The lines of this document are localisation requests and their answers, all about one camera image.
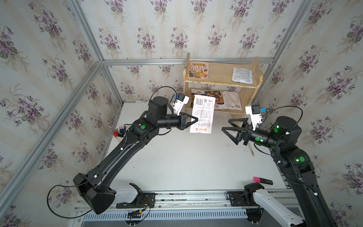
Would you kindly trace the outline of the white barcode seed bag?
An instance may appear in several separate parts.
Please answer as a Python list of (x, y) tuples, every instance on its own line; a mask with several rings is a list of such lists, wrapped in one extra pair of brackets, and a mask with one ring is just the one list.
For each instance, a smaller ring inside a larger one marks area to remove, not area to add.
[(190, 127), (190, 133), (212, 133), (215, 97), (195, 95), (192, 108), (192, 116), (198, 121)]

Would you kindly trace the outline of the pink storefront seed bag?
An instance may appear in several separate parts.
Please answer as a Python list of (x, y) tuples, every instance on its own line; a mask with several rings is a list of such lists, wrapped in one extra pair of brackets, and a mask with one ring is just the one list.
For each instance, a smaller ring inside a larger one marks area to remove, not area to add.
[(202, 61), (191, 61), (187, 71), (187, 77), (198, 79), (209, 78), (209, 63)]

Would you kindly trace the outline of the small white seed bag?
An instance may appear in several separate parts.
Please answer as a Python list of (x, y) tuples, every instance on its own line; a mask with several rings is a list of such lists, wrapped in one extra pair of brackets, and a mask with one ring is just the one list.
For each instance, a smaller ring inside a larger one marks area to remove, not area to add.
[(252, 70), (234, 67), (232, 81), (245, 84), (253, 84)]

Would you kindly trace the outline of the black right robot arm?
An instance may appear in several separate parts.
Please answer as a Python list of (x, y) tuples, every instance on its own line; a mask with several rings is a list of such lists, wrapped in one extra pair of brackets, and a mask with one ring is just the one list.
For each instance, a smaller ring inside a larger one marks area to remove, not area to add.
[(317, 175), (309, 155), (298, 148), (296, 143), (302, 132), (297, 121), (287, 116), (276, 119), (270, 131), (251, 129), (246, 118), (230, 119), (229, 127), (223, 127), (225, 133), (235, 144), (243, 142), (269, 149), (270, 155), (292, 187), (303, 218), (293, 217), (292, 212), (270, 197), (259, 183), (245, 186), (244, 201), (258, 205), (267, 211), (280, 225), (286, 227), (334, 227), (336, 223), (322, 195), (317, 182)]

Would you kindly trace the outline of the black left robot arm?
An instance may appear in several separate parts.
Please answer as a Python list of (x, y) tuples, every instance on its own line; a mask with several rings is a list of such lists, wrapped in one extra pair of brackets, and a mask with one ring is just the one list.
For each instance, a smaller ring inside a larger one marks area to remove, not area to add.
[(188, 104), (189, 97), (177, 94), (173, 105), (165, 97), (157, 96), (148, 102), (148, 110), (135, 120), (125, 131), (123, 140), (96, 167), (86, 174), (77, 174), (73, 182), (84, 201), (95, 214), (106, 211), (114, 202), (117, 192), (110, 186), (121, 169), (154, 137), (160, 129), (177, 128), (184, 130), (198, 121), (191, 115), (181, 111)]

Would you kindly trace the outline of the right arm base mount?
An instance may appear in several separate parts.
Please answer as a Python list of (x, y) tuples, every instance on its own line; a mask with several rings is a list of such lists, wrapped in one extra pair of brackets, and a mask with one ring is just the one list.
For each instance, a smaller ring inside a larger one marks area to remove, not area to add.
[(242, 191), (229, 191), (226, 198), (232, 207), (259, 206), (253, 198), (253, 193), (259, 189), (265, 189), (260, 183), (250, 183), (244, 186)]

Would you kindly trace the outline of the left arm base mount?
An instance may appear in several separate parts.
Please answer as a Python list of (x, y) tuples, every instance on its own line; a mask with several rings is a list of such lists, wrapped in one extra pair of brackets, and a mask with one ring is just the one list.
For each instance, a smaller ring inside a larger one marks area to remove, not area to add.
[(155, 193), (143, 192), (136, 184), (129, 183), (116, 189), (116, 197), (114, 203), (117, 209), (127, 208), (154, 208), (155, 207)]

